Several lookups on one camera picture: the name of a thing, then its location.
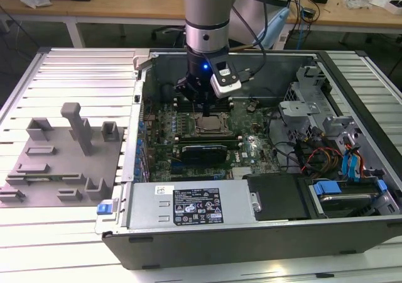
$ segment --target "gray plastic part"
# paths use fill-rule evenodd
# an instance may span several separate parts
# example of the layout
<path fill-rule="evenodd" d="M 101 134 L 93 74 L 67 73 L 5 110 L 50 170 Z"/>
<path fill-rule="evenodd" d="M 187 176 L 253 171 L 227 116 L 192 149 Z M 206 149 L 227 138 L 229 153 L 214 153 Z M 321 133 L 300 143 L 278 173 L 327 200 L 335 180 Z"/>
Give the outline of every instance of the gray plastic part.
<path fill-rule="evenodd" d="M 19 164 L 16 171 L 18 173 L 47 173 L 49 172 L 48 164 Z"/>
<path fill-rule="evenodd" d="M 82 194 L 78 189 L 59 189 L 57 197 L 61 201 L 81 201 Z"/>
<path fill-rule="evenodd" d="M 16 189 L 7 191 L 0 191 L 0 201 L 2 203 L 21 203 L 24 200 L 25 195 Z"/>
<path fill-rule="evenodd" d="M 0 208 L 27 208 L 50 206 L 96 206 L 103 199 L 109 199 L 116 178 L 121 142 L 124 128 L 118 128 L 119 141 L 104 141 L 101 127 L 92 128 L 92 155 L 84 156 L 77 141 L 70 135 L 70 127 L 54 127 L 44 130 L 47 140 L 33 141 L 31 138 L 19 156 L 16 166 L 9 173 L 0 191 L 15 191 L 17 187 L 26 197 L 23 202 L 3 201 Z M 27 155 L 26 151 L 34 147 L 54 147 L 53 155 Z M 49 166 L 47 173 L 18 173 L 19 164 Z M 87 179 L 93 182 L 85 190 Z M 59 189 L 78 189 L 82 196 L 80 201 L 61 201 L 58 198 Z"/>
<path fill-rule="evenodd" d="M 37 146 L 30 147 L 25 151 L 28 156 L 34 155 L 54 155 L 56 152 L 55 146 Z"/>
<path fill-rule="evenodd" d="M 100 179 L 98 186 L 95 186 L 92 180 L 88 178 L 84 190 L 91 200 L 102 200 L 105 198 L 105 195 L 109 193 L 109 188 L 103 178 Z"/>
<path fill-rule="evenodd" d="M 7 177 L 6 182 L 11 186 L 27 186 L 29 182 L 22 177 Z"/>
<path fill-rule="evenodd" d="M 105 121 L 101 131 L 105 142 L 119 141 L 119 130 L 115 121 Z"/>
<path fill-rule="evenodd" d="M 61 114 L 67 118 L 73 129 L 74 136 L 76 137 L 80 147 L 85 156 L 91 155 L 92 144 L 90 142 L 91 132 L 89 122 L 82 121 L 80 116 L 81 106 L 79 103 L 64 103 Z"/>
<path fill-rule="evenodd" d="M 45 141 L 45 131 L 52 130 L 46 118 L 33 118 L 31 119 L 26 131 L 34 141 Z"/>
<path fill-rule="evenodd" d="M 80 173 L 77 177 L 63 177 L 63 181 L 66 184 L 85 184 L 87 182 L 87 178 Z"/>

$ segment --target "wooden desk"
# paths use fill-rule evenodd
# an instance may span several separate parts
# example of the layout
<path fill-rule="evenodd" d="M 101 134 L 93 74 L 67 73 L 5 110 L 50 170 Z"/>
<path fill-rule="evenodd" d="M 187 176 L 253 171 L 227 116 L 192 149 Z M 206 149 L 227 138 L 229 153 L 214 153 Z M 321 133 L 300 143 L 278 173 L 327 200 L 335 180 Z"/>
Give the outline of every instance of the wooden desk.
<path fill-rule="evenodd" d="M 16 20 L 65 23 L 73 46 L 77 48 L 85 47 L 77 23 L 185 24 L 183 0 L 52 0 L 52 3 L 49 7 L 32 9 L 20 0 L 0 0 L 1 6 Z M 0 21 L 7 19 L 0 12 Z"/>
<path fill-rule="evenodd" d="M 317 9 L 308 0 L 301 0 L 304 7 Z M 348 9 L 344 0 L 328 0 L 326 4 L 319 4 L 321 15 L 314 25 L 356 26 L 356 27 L 380 27 L 402 28 L 402 16 L 395 16 L 378 6 L 371 9 Z M 288 22 L 296 21 L 295 3 L 291 5 L 292 15 Z"/>
<path fill-rule="evenodd" d="M 183 0 L 91 0 L 78 2 L 52 0 L 53 6 L 31 9 L 19 0 L 0 0 L 0 4 L 16 20 L 64 22 L 74 47 L 84 47 L 77 23 L 114 23 L 146 25 L 183 25 Z M 315 8 L 307 0 L 305 7 Z M 320 4 L 321 15 L 311 30 L 363 33 L 402 33 L 402 16 L 395 16 L 385 9 L 347 9 L 343 0 L 329 0 Z M 0 20 L 8 19 L 0 13 Z M 281 37 L 286 38 L 296 21 L 295 5 Z M 283 48 L 285 42 L 275 47 Z"/>

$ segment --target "circuit board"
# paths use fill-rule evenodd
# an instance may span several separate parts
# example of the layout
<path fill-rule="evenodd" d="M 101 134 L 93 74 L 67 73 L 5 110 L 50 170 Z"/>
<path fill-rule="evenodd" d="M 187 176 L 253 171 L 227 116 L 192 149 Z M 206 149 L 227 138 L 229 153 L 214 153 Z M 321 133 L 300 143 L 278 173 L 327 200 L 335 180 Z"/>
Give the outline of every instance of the circuit board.
<path fill-rule="evenodd" d="M 250 103 L 247 99 L 233 100 L 230 112 L 214 113 L 209 118 L 196 112 L 178 113 L 170 104 L 153 106 L 152 109 L 158 111 L 144 116 L 148 127 L 149 181 L 242 179 L 245 174 L 279 172 L 278 159 L 273 156 L 264 132 L 269 108 L 251 108 L 250 112 L 247 110 Z M 200 127 L 202 121 L 211 129 Z M 185 145 L 178 143 L 178 137 L 187 137 L 192 144 L 203 145 L 211 141 L 206 137 L 198 141 L 197 137 L 216 131 L 221 133 L 222 139 L 212 143 L 228 149 L 224 162 L 213 165 L 182 163 L 178 153 Z"/>

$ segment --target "sticker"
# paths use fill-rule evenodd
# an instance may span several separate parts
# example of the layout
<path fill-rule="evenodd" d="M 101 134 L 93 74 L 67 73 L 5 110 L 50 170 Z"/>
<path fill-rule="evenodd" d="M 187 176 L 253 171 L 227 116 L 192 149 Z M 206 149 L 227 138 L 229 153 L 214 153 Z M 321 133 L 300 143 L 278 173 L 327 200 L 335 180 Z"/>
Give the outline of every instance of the sticker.
<path fill-rule="evenodd" d="M 173 222 L 176 225 L 211 225 L 224 222 L 218 188 L 172 191 Z"/>
<path fill-rule="evenodd" d="M 175 186 L 155 186 L 155 195 L 172 195 Z"/>

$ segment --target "workbench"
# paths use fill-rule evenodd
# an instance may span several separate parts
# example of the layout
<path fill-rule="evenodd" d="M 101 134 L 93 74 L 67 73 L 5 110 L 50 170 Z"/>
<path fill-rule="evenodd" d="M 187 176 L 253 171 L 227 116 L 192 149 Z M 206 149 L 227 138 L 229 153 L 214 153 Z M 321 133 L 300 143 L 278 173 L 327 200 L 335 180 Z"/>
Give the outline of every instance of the workbench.
<path fill-rule="evenodd" d="M 134 53 L 133 48 L 54 48 L 38 53 L 0 111 L 0 186 L 28 139 L 25 128 L 31 117 L 47 117 L 54 127 L 68 126 L 60 114 L 65 102 L 80 103 L 81 115 L 89 119 L 91 126 L 115 121 L 126 134 L 136 87 Z M 329 52 L 329 56 L 401 150 L 400 92 L 368 57 L 354 52 Z M 348 114 L 348 107 L 336 92 L 332 90 L 334 101 Z M 123 141 L 114 196 L 121 191 L 125 150 Z M 0 282 L 70 283 L 90 278 L 94 282 L 140 283 L 351 283 L 399 282 L 402 276 L 402 237 L 363 254 L 128 271 L 103 244 L 101 236 L 94 233 L 96 217 L 95 206 L 1 208 Z"/>
<path fill-rule="evenodd" d="M 184 25 L 183 0 L 91 0 L 89 2 L 52 0 L 53 6 L 31 9 L 19 0 L 0 0 L 0 4 L 18 21 L 63 22 L 66 24 L 74 47 L 85 47 L 77 23 L 113 23 L 123 25 Z M 301 3 L 308 7 L 306 0 Z M 347 9 L 343 0 L 329 0 L 319 4 L 321 15 L 311 30 L 359 33 L 402 33 L 402 16 L 385 9 Z M 283 49 L 288 32 L 296 21 L 295 6 L 275 49 Z M 0 13 L 0 21 L 9 19 Z M 7 29 L 0 24 L 0 29 Z"/>

